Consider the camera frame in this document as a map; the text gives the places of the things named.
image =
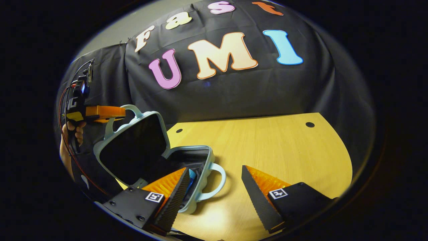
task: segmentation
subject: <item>hand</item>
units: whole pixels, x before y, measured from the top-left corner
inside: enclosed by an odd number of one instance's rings
[[[86,122],[81,122],[79,126],[76,128],[75,137],[77,138],[77,142],[79,143],[79,146],[83,144],[83,127],[85,127]],[[74,126],[71,124],[70,121],[67,122],[68,130],[73,131]],[[64,138],[68,142],[68,130],[67,130],[66,124],[62,126],[62,132],[64,133]],[[68,150],[67,150],[67,144],[64,141],[64,138],[61,136],[61,145],[59,146],[59,156],[61,157],[61,160],[67,169],[68,173],[70,174],[71,178],[74,180],[73,171],[71,169],[71,157],[69,156]]]

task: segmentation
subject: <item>foam letter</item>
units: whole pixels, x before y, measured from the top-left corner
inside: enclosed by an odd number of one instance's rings
[[[279,52],[276,59],[280,64],[300,64],[303,59],[300,58],[293,49],[290,41],[287,39],[287,33],[281,30],[265,30],[263,34],[269,36]]]
[[[221,71],[226,72],[229,64],[229,55],[232,56],[232,69],[251,69],[258,65],[244,43],[243,33],[227,33],[223,36],[221,47],[217,48],[207,40],[200,40],[187,47],[195,52],[196,61],[199,66],[198,79],[205,79],[216,74],[216,70],[210,67],[210,60]]]
[[[162,55],[162,58],[168,61],[168,65],[171,68],[171,79],[166,79],[163,75],[162,70],[159,67],[159,63],[161,62],[159,59],[155,59],[149,64],[149,69],[151,69],[153,74],[155,75],[156,81],[164,89],[172,89],[174,87],[177,87],[177,85],[181,81],[181,72],[180,68],[177,65],[177,61],[174,58],[174,53],[175,50],[170,49]]]
[[[229,5],[229,3],[225,1],[211,3],[210,5],[208,5],[208,8],[211,9],[210,12],[214,14],[232,12],[233,10],[235,10],[234,6]]]
[[[279,15],[279,16],[283,16],[284,14],[283,13],[281,13],[281,12],[277,12],[277,11],[275,11],[274,10],[274,6],[270,6],[270,5],[267,5],[267,4],[265,4],[265,3],[261,3],[261,2],[253,2],[252,4],[256,4],[256,5],[258,5],[259,7],[261,7],[263,10],[265,10],[265,11],[267,11],[267,12],[270,12],[270,13],[272,13],[272,14],[276,14],[276,15]]]
[[[175,27],[178,27],[179,25],[186,24],[190,22],[190,20],[192,20],[192,18],[189,17],[189,14],[187,12],[177,13],[166,21],[168,24],[165,26],[165,28],[170,30]]]
[[[149,39],[150,37],[150,31],[155,29],[155,26],[152,25],[148,29],[144,30],[144,32],[140,33],[136,39],[137,39],[137,47],[135,48],[135,52],[137,53],[142,47],[146,45],[145,39]]]

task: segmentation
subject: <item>light blue case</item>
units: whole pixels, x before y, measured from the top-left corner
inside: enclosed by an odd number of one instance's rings
[[[118,135],[123,133],[125,130],[127,130],[128,128],[133,126],[138,121],[140,121],[140,120],[142,120],[142,119],[144,119],[150,115],[155,114],[159,118],[160,125],[162,127],[163,136],[164,136],[165,141],[166,141],[166,149],[162,153],[162,156],[164,158],[168,159],[168,157],[173,152],[178,151],[178,150],[201,150],[201,149],[208,150],[208,157],[207,157],[207,160],[206,160],[205,165],[203,167],[202,173],[199,177],[199,180],[196,183],[196,187],[195,187],[189,201],[178,212],[179,213],[185,213],[185,214],[193,213],[196,210],[196,203],[197,202],[211,198],[212,196],[217,194],[223,188],[223,186],[226,182],[226,172],[224,171],[224,169],[220,165],[214,163],[215,157],[214,157],[214,154],[213,154],[211,147],[206,146],[206,145],[199,145],[199,146],[181,146],[181,147],[175,147],[175,148],[171,149],[169,139],[168,139],[168,135],[167,135],[166,128],[165,128],[165,123],[163,122],[162,116],[158,112],[148,111],[148,112],[141,113],[141,111],[134,105],[123,105],[121,107],[125,108],[127,110],[132,110],[135,114],[135,117],[128,124],[121,125],[117,129],[117,131],[113,131],[114,118],[111,118],[106,125],[104,139],[102,141],[96,143],[94,146],[94,154],[95,154],[98,162],[108,173],[110,173],[110,175],[112,175],[114,178],[116,178],[117,180],[119,180],[120,182],[125,184],[126,186],[132,185],[132,184],[127,184],[127,183],[123,182],[122,180],[117,178],[117,176],[115,176],[107,167],[105,167],[104,164],[100,160],[100,153],[103,150],[103,148],[110,141],[112,141],[115,137],[117,137]],[[202,193],[202,189],[206,186],[207,178],[211,174],[212,170],[216,170],[221,174],[221,182],[214,191],[212,191],[210,193]]]

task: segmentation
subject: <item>open plastic case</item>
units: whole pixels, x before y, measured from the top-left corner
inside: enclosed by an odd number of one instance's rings
[[[95,144],[94,154],[101,166],[126,186],[143,186],[183,167],[196,177],[189,187],[179,213],[191,214],[196,203],[217,194],[226,182],[226,173],[218,164],[211,147],[206,145],[170,148],[162,116],[156,111],[141,111],[134,105],[121,106],[132,110],[135,117],[113,131],[111,118],[104,140]],[[212,170],[220,172],[219,186],[210,193],[202,193]]]

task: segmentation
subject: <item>case handle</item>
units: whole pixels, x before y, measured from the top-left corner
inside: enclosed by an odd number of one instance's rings
[[[125,108],[125,110],[132,110],[132,112],[134,112],[134,114],[135,114],[135,118],[140,118],[141,116],[143,116],[141,111],[135,105],[122,105],[121,108]],[[108,120],[107,125],[106,125],[106,132],[104,134],[104,139],[111,137],[115,133],[113,131],[114,119],[115,118],[113,117],[113,118],[110,118]]]
[[[223,167],[221,167],[218,164],[212,163],[210,169],[215,170],[221,174],[221,182],[214,191],[212,191],[210,193],[201,193],[201,195],[199,195],[196,202],[211,198],[212,196],[216,195],[223,188],[223,186],[226,182],[226,172],[224,171]]]

